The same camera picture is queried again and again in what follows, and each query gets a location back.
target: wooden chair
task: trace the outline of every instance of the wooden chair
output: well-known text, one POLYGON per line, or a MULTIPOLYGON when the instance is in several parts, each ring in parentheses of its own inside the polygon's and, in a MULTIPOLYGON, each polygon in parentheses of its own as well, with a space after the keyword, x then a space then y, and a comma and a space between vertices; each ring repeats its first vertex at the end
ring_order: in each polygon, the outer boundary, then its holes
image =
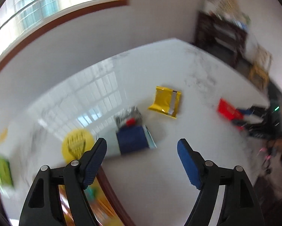
POLYGON ((254 58, 253 66, 250 70, 248 79, 260 90, 264 90, 269 82, 268 72, 271 67, 273 57, 270 52, 260 45, 257 46, 257 53, 254 58), (261 83, 254 81, 255 76, 261 78, 261 83))

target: white wall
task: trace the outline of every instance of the white wall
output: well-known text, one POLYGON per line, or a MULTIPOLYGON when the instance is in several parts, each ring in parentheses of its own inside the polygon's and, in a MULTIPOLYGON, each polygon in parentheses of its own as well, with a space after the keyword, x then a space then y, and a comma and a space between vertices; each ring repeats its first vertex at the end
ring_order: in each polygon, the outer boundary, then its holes
POLYGON ((270 76, 282 89, 282 6, 278 0, 238 0, 251 18, 247 56, 252 58, 256 41, 273 54, 270 76))
POLYGON ((192 41, 202 0, 129 0, 54 28, 0 73, 0 131, 31 101, 115 54, 169 37, 192 41))

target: white marble table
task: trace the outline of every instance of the white marble table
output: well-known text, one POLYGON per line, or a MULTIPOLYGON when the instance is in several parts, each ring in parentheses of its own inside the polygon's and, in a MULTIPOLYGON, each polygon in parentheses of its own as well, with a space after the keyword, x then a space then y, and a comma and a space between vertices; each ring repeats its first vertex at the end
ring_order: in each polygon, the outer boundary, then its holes
MULTIPOLYGON (((216 112, 221 97, 243 108, 269 105, 239 73, 177 39, 132 49, 71 76, 8 126, 0 145, 0 154, 10 161, 15 186, 2 194, 8 217, 19 219, 42 165, 65 165, 61 142, 66 133, 85 127, 99 137, 115 127, 114 114, 137 105, 158 148, 105 159, 102 166, 137 226, 184 225, 199 191, 190 184, 177 155, 180 138, 218 166, 241 165, 252 182, 257 176, 247 138, 216 112), (182 92, 177 119, 147 110, 156 86, 182 92)), ((221 203, 219 196, 210 225, 216 225, 221 203)))

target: dark floor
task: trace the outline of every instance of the dark floor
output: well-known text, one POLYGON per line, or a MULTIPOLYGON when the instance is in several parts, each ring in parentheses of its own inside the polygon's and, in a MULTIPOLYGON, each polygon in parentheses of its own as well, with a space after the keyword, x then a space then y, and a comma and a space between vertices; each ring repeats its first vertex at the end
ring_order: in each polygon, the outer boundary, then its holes
MULTIPOLYGON (((212 46, 208 47, 206 49, 207 52, 214 55, 215 57, 221 59, 226 64, 229 64, 229 62, 232 60, 233 57, 233 51, 227 49, 226 47, 220 45, 220 44, 213 44, 212 46)), ((236 70, 242 74, 244 77, 248 77, 248 74, 250 72, 251 63, 247 61, 246 59, 240 59, 239 62, 236 65, 236 70)), ((270 80, 268 84, 268 89, 265 92, 269 99, 277 100, 279 96, 282 96, 282 93, 280 90, 275 86, 275 84, 270 80)))

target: dark brown furniture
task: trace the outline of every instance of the dark brown furniture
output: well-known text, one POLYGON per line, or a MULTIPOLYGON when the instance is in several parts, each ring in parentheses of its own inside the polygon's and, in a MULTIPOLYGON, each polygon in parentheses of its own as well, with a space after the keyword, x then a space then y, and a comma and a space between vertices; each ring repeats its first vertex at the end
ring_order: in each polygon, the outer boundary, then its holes
POLYGON ((217 41, 223 42, 234 51, 230 66, 236 66, 238 60, 245 52, 247 32, 238 26, 210 16, 203 12, 198 13, 198 21, 195 32, 195 46, 206 50, 208 46, 217 41))

